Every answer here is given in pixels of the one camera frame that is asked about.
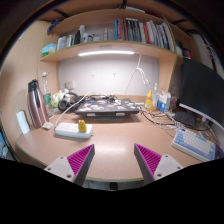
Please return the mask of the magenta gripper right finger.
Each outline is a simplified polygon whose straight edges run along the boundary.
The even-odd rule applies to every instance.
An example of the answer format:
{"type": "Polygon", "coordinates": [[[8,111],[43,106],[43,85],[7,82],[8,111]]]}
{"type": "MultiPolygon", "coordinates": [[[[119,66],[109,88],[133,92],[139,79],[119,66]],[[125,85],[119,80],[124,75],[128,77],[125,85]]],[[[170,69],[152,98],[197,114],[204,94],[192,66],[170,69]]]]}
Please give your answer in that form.
{"type": "Polygon", "coordinates": [[[170,155],[160,155],[139,144],[134,145],[134,155],[141,170],[145,185],[183,168],[183,166],[170,155]]]}

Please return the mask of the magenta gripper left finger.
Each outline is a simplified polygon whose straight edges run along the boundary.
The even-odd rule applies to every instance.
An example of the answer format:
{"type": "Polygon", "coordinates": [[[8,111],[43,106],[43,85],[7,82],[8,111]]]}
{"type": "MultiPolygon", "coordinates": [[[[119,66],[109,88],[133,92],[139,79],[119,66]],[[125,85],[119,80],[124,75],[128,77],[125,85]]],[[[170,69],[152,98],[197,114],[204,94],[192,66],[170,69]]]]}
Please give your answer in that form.
{"type": "Polygon", "coordinates": [[[59,156],[45,171],[82,186],[94,155],[95,147],[89,145],[68,157],[59,156]]]}

